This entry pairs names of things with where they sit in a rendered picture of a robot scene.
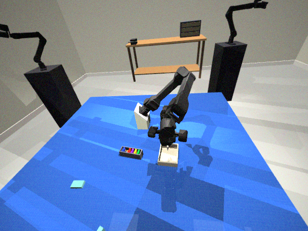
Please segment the small pale green block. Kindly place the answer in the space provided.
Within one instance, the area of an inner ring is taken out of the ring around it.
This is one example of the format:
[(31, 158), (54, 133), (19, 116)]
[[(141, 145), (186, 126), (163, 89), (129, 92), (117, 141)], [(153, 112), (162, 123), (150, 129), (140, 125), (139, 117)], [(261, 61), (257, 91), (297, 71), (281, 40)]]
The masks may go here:
[(105, 231), (105, 229), (103, 227), (99, 226), (97, 231)]

